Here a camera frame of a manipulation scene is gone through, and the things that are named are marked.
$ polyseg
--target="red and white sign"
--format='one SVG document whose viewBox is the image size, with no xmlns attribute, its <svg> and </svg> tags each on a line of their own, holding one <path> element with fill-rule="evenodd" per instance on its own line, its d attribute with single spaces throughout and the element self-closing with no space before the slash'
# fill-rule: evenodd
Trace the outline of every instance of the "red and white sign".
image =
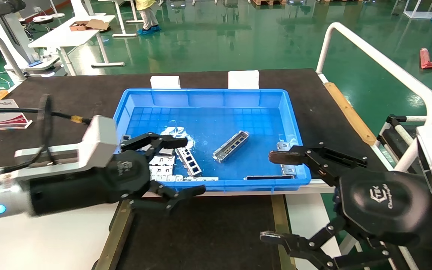
<svg viewBox="0 0 432 270">
<path fill-rule="evenodd" d="M 18 106 L 13 99 L 2 99 L 0 108 L 18 108 Z M 0 129 L 25 129 L 32 122 L 20 112 L 0 112 Z"/>
</svg>

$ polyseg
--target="cardboard box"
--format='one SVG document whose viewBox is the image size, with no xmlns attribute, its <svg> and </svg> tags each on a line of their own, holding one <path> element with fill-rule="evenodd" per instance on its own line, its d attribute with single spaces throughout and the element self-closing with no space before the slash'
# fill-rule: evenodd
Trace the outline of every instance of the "cardboard box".
<svg viewBox="0 0 432 270">
<path fill-rule="evenodd" d="M 110 23 L 103 22 L 101 20 L 91 19 L 86 25 L 92 29 L 106 30 L 110 26 Z"/>
<path fill-rule="evenodd" d="M 101 20 L 91 19 L 90 21 L 77 21 L 69 26 L 71 31 L 85 31 L 89 29 L 108 29 L 110 23 Z"/>
<path fill-rule="evenodd" d="M 89 21 L 76 21 L 69 26 L 71 31 L 85 31 L 88 29 L 87 24 Z"/>
</svg>

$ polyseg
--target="black table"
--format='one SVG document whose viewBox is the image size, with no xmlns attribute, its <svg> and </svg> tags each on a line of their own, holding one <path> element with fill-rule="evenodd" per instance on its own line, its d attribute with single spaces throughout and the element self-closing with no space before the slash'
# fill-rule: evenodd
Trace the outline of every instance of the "black table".
<svg viewBox="0 0 432 270">
<path fill-rule="evenodd" d="M 34 108 L 41 95 L 49 93 L 58 111 L 112 117 L 122 92 L 150 88 L 153 75 L 29 78 L 7 98 L 15 99 L 20 107 Z M 161 75 L 178 75 L 185 88 L 228 87 L 227 72 Z M 305 145 L 323 141 L 335 150 L 368 157 L 369 169 L 385 170 L 313 70 L 261 70 L 259 87 L 288 91 Z M 36 115 L 26 116 L 36 119 Z M 86 129 L 60 118 L 55 119 L 55 125 L 58 128 L 53 145 L 78 143 Z M 34 124 L 27 130 L 0 130 L 0 166 L 14 164 L 16 150 L 39 145 L 35 130 Z M 140 226 L 128 232 L 118 269 L 280 269 L 277 248 L 258 240 L 260 231 L 275 229 L 270 198 L 198 198 L 180 210 L 180 218 L 170 222 L 161 217 L 143 217 L 138 220 Z"/>
</svg>

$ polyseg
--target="white metal railing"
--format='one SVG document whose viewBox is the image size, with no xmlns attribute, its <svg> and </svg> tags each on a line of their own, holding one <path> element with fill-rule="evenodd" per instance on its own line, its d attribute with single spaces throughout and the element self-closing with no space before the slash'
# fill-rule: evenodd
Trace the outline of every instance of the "white metal railing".
<svg viewBox="0 0 432 270">
<path fill-rule="evenodd" d="M 409 74 L 406 70 L 402 69 L 391 59 L 387 58 L 384 54 L 376 50 L 373 46 L 364 41 L 361 37 L 353 33 L 350 29 L 348 29 L 340 22 L 333 22 L 329 25 L 328 30 L 326 31 L 326 35 L 324 36 L 324 41 L 322 44 L 321 54 L 319 55 L 318 66 L 316 68 L 317 74 L 323 73 L 324 60 L 326 59 L 329 41 L 331 41 L 331 35 L 334 29 L 339 31 L 341 34 L 343 34 L 343 36 L 345 36 L 352 43 L 358 46 L 369 57 L 371 57 L 379 65 L 381 65 L 384 69 L 391 73 L 391 75 L 393 75 L 396 79 L 398 79 L 405 86 L 407 86 L 409 90 L 420 96 L 426 106 L 427 118 L 424 124 L 432 124 L 432 90 L 425 86 L 422 82 L 415 79 L 415 77 Z M 413 143 L 411 143 L 411 145 L 409 146 L 408 150 L 406 150 L 399 162 L 396 164 L 394 170 L 406 171 L 413 163 L 417 155 L 417 140 L 414 140 Z"/>
<path fill-rule="evenodd" d="M 9 52 L 9 49 L 3 42 L 3 40 L 0 38 L 0 50 L 9 62 L 9 65 L 11 65 L 12 69 L 14 70 L 14 73 L 20 79 L 21 81 L 24 81 L 26 78 L 24 77 L 23 73 L 21 72 L 21 69 L 19 69 L 18 64 L 16 63 L 16 60 L 14 60 L 14 57 Z"/>
</svg>

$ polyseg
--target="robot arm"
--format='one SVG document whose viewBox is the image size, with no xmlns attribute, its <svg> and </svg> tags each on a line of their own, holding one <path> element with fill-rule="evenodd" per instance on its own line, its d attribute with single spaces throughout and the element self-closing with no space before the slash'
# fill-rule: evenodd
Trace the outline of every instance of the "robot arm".
<svg viewBox="0 0 432 270">
<path fill-rule="evenodd" d="M 118 143 L 113 119 L 94 116 L 82 142 L 50 147 L 53 156 L 68 157 L 34 163 L 17 171 L 0 169 L 0 217 L 28 213 L 41 216 L 120 200 L 131 200 L 135 209 L 171 211 L 181 200 L 205 192 L 204 186 L 176 193 L 161 183 L 151 181 L 149 161 L 161 148 L 185 147 L 186 138 L 147 133 Z M 136 150 L 151 145 L 144 153 Z M 38 149 L 16 152 L 18 161 L 26 161 Z M 166 202 L 146 201 L 142 196 L 152 191 Z"/>
<path fill-rule="evenodd" d="M 337 217 L 310 239 L 269 231 L 261 232 L 259 238 L 282 245 L 291 257 L 306 259 L 320 270 L 352 270 L 380 264 L 391 257 L 380 241 L 432 249 L 432 125 L 418 128 L 418 143 L 424 176 L 369 171 L 365 160 L 322 145 L 270 152 L 271 162 L 306 164 L 328 185 L 335 186 Z M 336 168 L 341 166 L 350 170 L 338 174 L 341 170 Z M 343 230 L 358 241 L 366 241 L 372 249 L 329 257 L 321 246 Z"/>
</svg>

